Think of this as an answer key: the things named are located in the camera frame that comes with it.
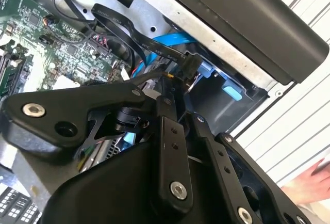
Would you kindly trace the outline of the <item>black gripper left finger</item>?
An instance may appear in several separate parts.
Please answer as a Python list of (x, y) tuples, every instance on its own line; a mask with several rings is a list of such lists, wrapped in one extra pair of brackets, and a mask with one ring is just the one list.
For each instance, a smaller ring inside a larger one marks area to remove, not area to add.
[[(161, 77), (160, 95), (153, 99), (139, 88), (143, 80), (13, 95), (1, 108), (2, 136), (19, 150), (64, 170), (85, 145), (126, 132), (147, 135), (140, 144), (153, 146), (154, 207), (190, 210), (193, 191), (185, 133), (177, 121), (182, 83)], [(63, 183), (82, 173), (73, 173)], [(34, 198), (39, 209), (45, 209), (62, 184), (46, 200)]]

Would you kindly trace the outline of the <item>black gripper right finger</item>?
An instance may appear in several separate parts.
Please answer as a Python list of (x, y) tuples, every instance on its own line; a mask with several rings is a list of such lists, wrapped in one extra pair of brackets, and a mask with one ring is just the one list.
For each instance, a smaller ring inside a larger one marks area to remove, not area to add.
[(188, 128), (188, 154), (202, 162), (193, 190), (209, 223), (310, 223), (231, 135), (211, 133), (185, 90), (177, 91), (177, 111)]

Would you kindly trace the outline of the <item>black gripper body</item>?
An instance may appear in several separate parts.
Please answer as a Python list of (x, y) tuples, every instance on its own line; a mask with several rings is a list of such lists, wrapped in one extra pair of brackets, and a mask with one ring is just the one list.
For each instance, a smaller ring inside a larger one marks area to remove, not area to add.
[(153, 205), (153, 146), (139, 144), (63, 183), (42, 223), (233, 223), (205, 165), (189, 161), (193, 208), (185, 216)]

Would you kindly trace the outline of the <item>person's hand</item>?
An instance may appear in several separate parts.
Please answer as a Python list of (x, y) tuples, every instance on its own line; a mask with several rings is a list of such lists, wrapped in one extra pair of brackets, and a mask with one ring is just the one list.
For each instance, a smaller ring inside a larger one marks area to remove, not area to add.
[(324, 160), (317, 161), (281, 187), (292, 202), (302, 205), (329, 199), (329, 162)]

